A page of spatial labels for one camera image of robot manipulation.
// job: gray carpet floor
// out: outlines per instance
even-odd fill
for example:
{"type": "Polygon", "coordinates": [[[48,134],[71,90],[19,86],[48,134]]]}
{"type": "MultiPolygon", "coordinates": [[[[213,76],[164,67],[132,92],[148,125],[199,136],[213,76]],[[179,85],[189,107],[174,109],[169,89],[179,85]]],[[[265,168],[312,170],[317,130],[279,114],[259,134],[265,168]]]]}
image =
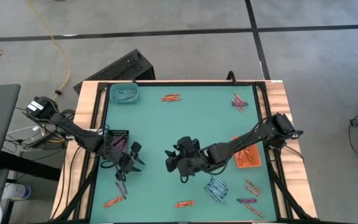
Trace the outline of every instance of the gray carpet floor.
{"type": "MultiPolygon", "coordinates": [[[[250,28],[243,0],[33,0],[54,34],[102,34],[177,29],[250,28]]],[[[252,0],[258,27],[358,25],[358,1],[252,0]]],[[[0,0],[0,37],[48,35],[25,0],[0,0]]],[[[260,33],[271,79],[283,80],[300,139],[314,203],[322,220],[358,223],[358,155],[349,146],[349,119],[358,114],[358,29],[260,33]]],[[[157,79],[264,78],[252,33],[60,40],[72,77],[62,109],[75,109],[72,86],[134,49],[157,79]]],[[[0,84],[19,83],[17,103],[53,96],[65,62],[49,40],[0,42],[0,84]]],[[[32,125],[16,111],[10,129],[32,125]]],[[[358,150],[358,129],[352,130],[358,150]]],[[[36,158],[50,152],[27,152],[36,158]]],[[[62,164],[63,153],[43,162],[62,164]]],[[[27,176],[30,200],[17,202],[11,223],[49,218],[57,183],[27,176]]]]}

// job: green tabletop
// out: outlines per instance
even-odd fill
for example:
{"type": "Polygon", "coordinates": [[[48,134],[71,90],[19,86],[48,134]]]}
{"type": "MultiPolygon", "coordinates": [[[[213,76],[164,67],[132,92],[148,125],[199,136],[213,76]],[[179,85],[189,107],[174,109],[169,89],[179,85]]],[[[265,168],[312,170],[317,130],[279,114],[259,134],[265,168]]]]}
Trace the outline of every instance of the green tabletop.
{"type": "Polygon", "coordinates": [[[146,166],[136,162],[142,172],[127,174],[127,200],[104,208],[120,196],[115,186],[116,170],[99,169],[91,211],[91,223],[106,222],[210,222],[275,221],[273,195],[262,144],[258,144],[262,166],[240,169],[232,158],[225,172],[217,176],[229,189],[227,205],[215,202],[205,191],[210,175],[203,172],[180,182],[179,172],[167,172],[165,150],[183,136],[198,138],[201,148],[216,142],[230,141],[252,129],[258,122],[251,86],[140,86],[139,101],[117,104],[110,101],[106,124],[111,129],[129,130],[129,145],[142,145],[139,153],[146,166]],[[234,93],[249,102],[244,112],[231,105],[234,93]],[[162,102],[169,93],[181,93],[181,101],[162,102]],[[244,188],[251,180],[262,193],[259,197],[244,188]],[[237,198],[256,198],[250,204],[263,214],[260,218],[237,198]],[[195,200],[191,207],[175,208],[177,202],[195,200]]]}

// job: teal bowl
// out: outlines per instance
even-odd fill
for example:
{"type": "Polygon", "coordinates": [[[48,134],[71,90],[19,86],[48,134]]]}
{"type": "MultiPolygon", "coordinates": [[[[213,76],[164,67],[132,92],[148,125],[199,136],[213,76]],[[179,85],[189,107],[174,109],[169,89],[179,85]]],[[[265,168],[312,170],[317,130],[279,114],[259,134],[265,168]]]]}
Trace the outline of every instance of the teal bowl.
{"type": "Polygon", "coordinates": [[[139,100],[139,90],[137,84],[114,84],[110,88],[110,100],[115,103],[136,103],[139,100]]]}

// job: orange tray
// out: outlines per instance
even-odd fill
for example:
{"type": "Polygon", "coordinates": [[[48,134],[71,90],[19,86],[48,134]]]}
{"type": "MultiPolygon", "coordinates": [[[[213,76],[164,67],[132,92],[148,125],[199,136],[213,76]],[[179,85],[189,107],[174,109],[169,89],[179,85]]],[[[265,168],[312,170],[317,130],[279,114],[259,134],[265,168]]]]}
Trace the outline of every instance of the orange tray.
{"type": "Polygon", "coordinates": [[[238,168],[260,167],[262,165],[260,162],[258,146],[256,144],[236,152],[235,157],[238,168]]]}

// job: table leg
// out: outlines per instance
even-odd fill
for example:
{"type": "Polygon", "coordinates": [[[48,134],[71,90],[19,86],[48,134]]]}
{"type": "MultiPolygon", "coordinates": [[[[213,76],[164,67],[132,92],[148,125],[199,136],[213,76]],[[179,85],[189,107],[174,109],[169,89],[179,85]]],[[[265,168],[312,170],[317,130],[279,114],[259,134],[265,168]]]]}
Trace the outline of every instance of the table leg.
{"type": "Polygon", "coordinates": [[[16,172],[55,181],[59,181],[61,171],[60,169],[2,151],[0,153],[0,169],[14,170],[16,172]]]}

